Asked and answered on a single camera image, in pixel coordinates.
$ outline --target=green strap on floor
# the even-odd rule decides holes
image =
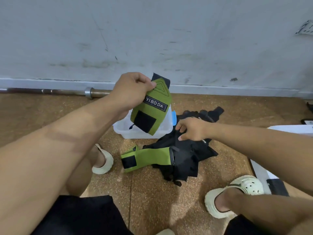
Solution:
[[[144,101],[131,112],[131,122],[151,135],[158,130],[172,102],[165,81],[159,78],[154,82],[157,84],[156,87],[147,92]]]
[[[173,165],[174,158],[170,148],[142,149],[138,146],[121,156],[125,172],[130,172],[151,164]]]

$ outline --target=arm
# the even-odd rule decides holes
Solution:
[[[277,130],[208,123],[197,118],[181,120],[180,140],[217,140],[274,173],[282,180],[313,195],[313,138]]]
[[[140,73],[124,74],[108,96],[2,147],[1,234],[30,234],[84,155],[154,87]]]

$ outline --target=floor seam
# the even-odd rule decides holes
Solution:
[[[132,188],[132,185],[133,185],[133,173],[131,173],[131,188]],[[128,229],[130,229],[131,227],[131,194],[129,196]]]

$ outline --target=person's right arm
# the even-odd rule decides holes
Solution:
[[[266,128],[180,120],[180,140],[217,140],[260,164],[280,179],[313,196],[313,138]]]

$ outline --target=wall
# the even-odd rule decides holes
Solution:
[[[111,89],[122,73],[140,71],[170,78],[175,92],[311,95],[313,36],[295,32],[313,19],[312,6],[313,0],[0,0],[0,87],[85,86],[45,80],[58,79]]]

